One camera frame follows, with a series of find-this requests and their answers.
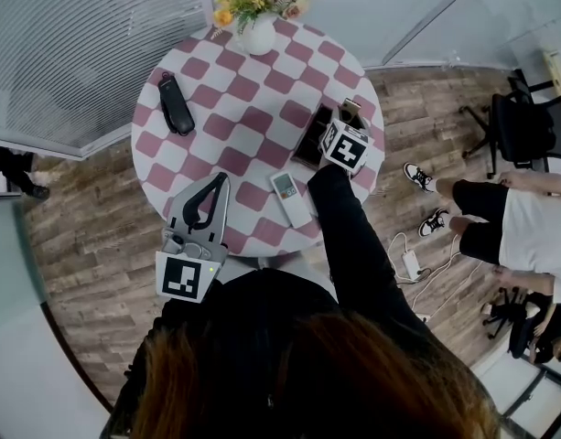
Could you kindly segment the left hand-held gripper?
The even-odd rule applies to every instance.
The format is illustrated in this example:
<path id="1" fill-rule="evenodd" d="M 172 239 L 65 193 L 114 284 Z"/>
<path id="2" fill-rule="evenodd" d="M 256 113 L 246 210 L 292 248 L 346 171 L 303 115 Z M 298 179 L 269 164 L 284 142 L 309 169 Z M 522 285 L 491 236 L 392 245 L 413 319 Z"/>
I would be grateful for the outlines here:
<path id="1" fill-rule="evenodd" d="M 162 230 L 163 247 L 156 252 L 158 295 L 203 301 L 228 255 L 222 240 L 230 190 L 228 175 L 219 172 L 193 182 L 173 198 L 167 217 L 170 228 Z"/>

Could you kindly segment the white power strip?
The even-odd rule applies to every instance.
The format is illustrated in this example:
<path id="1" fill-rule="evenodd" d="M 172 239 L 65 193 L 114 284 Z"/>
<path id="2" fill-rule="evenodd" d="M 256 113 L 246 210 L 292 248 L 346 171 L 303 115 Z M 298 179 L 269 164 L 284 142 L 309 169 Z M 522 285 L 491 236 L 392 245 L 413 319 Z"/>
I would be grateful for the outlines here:
<path id="1" fill-rule="evenodd" d="M 402 255 L 403 264 L 405 266 L 408 278 L 412 282 L 417 282 L 422 272 L 416 254 L 413 250 L 407 251 Z"/>

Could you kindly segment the person's right forearm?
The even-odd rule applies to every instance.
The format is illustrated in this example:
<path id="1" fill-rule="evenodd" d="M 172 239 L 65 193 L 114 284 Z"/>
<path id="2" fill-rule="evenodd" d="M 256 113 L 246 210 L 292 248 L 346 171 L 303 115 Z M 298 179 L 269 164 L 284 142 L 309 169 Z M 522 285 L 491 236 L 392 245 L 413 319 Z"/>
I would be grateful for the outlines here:
<path id="1" fill-rule="evenodd" d="M 332 282 L 343 307 L 367 316 L 408 308 L 394 269 L 345 171 L 323 166 L 307 183 L 318 213 Z"/>

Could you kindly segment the white vase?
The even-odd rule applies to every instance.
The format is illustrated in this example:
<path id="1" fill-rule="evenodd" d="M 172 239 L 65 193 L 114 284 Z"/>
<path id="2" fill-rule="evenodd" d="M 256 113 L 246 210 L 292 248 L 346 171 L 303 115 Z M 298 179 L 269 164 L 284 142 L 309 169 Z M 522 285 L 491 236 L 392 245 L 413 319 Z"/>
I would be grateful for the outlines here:
<path id="1" fill-rule="evenodd" d="M 263 56 L 270 52 L 275 45 L 275 17 L 268 14 L 259 15 L 250 21 L 238 35 L 240 48 L 253 56 Z"/>

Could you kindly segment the person's left forearm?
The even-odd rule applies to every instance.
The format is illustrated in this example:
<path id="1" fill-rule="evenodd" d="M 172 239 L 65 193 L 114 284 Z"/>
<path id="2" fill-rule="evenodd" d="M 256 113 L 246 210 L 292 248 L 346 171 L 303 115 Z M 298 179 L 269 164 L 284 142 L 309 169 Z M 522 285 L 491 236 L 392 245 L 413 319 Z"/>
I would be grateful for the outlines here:
<path id="1" fill-rule="evenodd" d="M 209 294 L 200 304 L 178 299 L 165 303 L 162 313 L 154 320 L 154 330 L 184 331 L 188 337 L 214 337 L 218 334 L 218 316 L 223 300 L 219 294 Z"/>

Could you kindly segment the black metal frame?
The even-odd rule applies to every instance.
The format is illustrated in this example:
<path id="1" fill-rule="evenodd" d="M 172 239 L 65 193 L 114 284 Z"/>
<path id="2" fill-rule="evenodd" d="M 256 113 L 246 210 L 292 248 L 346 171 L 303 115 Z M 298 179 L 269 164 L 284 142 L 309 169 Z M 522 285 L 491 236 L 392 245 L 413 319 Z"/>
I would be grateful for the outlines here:
<path id="1" fill-rule="evenodd" d="M 529 434 L 541 436 L 561 413 L 561 384 L 546 370 L 508 352 L 495 353 L 473 368 L 496 409 Z"/>

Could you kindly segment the round checkered table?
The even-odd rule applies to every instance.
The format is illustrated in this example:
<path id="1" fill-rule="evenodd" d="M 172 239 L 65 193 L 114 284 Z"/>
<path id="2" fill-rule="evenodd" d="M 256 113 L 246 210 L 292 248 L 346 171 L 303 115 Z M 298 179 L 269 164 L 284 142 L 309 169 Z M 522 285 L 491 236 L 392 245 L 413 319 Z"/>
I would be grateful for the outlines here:
<path id="1" fill-rule="evenodd" d="M 349 98 L 361 106 L 372 143 L 353 179 L 359 200 L 371 195 L 384 159 L 382 110 L 361 63 L 314 27 L 284 19 L 274 26 L 274 48 L 263 56 L 211 29 L 178 43 L 148 78 L 132 122 L 135 171 L 156 212 L 166 216 L 185 187 L 224 172 L 231 181 L 224 240 L 247 257 L 299 252 L 322 238 L 316 222 L 292 227 L 270 182 L 288 171 L 306 190 L 313 172 L 291 156 L 321 103 L 336 107 Z M 186 136 L 167 127 L 157 87 L 163 72 L 175 76 L 194 119 Z"/>

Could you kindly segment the person's torso in black top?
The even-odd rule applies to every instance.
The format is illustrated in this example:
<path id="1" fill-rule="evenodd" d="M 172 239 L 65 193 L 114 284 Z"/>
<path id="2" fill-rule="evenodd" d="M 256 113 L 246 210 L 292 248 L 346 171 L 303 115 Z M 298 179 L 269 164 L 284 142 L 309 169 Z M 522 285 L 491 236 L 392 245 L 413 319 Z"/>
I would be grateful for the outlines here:
<path id="1" fill-rule="evenodd" d="M 214 337 L 148 332 L 100 439 L 464 439 L 478 403 L 408 308 L 367 316 L 290 273 L 208 292 Z"/>

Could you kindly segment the black remote control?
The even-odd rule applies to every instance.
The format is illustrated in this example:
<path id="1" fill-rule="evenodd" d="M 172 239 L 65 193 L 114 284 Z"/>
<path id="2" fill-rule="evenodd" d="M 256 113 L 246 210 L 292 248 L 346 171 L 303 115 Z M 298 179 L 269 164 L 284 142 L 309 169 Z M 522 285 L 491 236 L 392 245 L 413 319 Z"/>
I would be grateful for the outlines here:
<path id="1" fill-rule="evenodd" d="M 162 113 L 169 131 L 186 136 L 195 129 L 194 119 L 174 75 L 162 73 L 157 84 Z"/>

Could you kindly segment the dark brown organizer box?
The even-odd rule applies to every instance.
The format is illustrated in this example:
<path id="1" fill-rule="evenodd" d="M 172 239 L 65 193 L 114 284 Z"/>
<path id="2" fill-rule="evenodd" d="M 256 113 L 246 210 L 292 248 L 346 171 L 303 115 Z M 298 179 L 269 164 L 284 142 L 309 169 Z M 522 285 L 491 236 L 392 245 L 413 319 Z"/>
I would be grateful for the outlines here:
<path id="1" fill-rule="evenodd" d="M 313 170 L 318 168 L 322 157 L 320 141 L 324 137 L 332 118 L 333 110 L 321 103 L 309 119 L 305 131 L 291 156 L 292 161 Z"/>

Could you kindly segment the white slatted window blinds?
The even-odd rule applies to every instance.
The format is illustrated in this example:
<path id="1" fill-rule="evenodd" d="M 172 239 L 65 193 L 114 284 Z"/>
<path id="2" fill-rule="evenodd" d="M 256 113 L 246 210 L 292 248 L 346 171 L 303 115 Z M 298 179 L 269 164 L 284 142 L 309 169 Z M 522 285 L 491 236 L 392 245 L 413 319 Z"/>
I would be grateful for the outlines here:
<path id="1" fill-rule="evenodd" d="M 210 0 L 0 0 L 0 145 L 82 159 L 129 134 L 162 57 Z"/>

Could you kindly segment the white remote control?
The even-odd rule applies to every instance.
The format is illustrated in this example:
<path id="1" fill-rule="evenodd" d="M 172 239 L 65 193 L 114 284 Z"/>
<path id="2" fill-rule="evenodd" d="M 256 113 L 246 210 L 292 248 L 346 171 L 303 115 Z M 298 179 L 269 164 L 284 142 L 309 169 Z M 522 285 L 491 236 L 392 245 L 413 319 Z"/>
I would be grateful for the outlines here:
<path id="1" fill-rule="evenodd" d="M 295 229 L 302 228 L 312 221 L 305 200 L 288 171 L 280 171 L 270 176 L 270 182 L 282 209 Z"/>

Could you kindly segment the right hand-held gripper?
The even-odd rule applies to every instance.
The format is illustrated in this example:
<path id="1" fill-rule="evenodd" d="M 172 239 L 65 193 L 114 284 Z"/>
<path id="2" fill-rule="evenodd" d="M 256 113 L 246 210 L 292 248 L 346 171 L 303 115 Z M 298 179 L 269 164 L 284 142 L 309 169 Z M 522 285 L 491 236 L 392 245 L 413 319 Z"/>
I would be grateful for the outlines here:
<path id="1" fill-rule="evenodd" d="M 320 140 L 323 156 L 349 173 L 358 173 L 364 166 L 370 136 L 339 119 L 332 119 Z"/>

